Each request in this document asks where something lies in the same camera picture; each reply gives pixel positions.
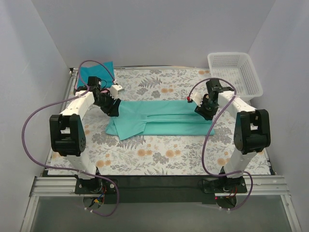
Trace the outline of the teal green t shirt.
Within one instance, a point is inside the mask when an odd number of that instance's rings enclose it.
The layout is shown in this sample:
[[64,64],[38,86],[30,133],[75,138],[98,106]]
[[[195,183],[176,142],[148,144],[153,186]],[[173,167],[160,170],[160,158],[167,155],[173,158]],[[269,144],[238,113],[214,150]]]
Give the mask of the teal green t shirt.
[[119,116],[111,117],[105,132],[125,140],[136,135],[205,136],[212,121],[186,101],[122,101]]

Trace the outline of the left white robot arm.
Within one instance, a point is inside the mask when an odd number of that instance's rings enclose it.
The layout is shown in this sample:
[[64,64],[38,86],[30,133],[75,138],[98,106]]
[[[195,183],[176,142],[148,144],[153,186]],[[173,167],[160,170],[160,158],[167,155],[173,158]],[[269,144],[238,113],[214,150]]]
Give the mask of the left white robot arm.
[[98,168],[90,157],[83,152],[86,148],[86,136],[82,124],[90,106],[96,105],[107,116],[119,116],[119,92],[123,87],[114,84],[110,88],[102,88],[103,80],[90,76],[87,85],[78,87],[74,99],[59,115],[49,119],[52,150],[68,160],[78,174],[75,176],[82,188],[91,193],[99,193],[103,182]]

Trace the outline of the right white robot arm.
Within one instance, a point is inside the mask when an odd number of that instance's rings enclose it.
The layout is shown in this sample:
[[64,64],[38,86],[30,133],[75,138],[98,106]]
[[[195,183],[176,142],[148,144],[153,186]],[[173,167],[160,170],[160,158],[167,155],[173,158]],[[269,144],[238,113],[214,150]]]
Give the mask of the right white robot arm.
[[247,191],[243,175],[250,161],[270,145],[269,113],[265,109],[255,109],[237,96],[236,88],[228,83],[222,86],[222,78],[207,78],[206,94],[190,92],[189,103],[197,106],[195,112],[205,120],[212,121],[213,128],[224,111],[235,119],[234,146],[230,160],[219,174],[206,173],[209,178],[200,182],[205,193],[245,193]]

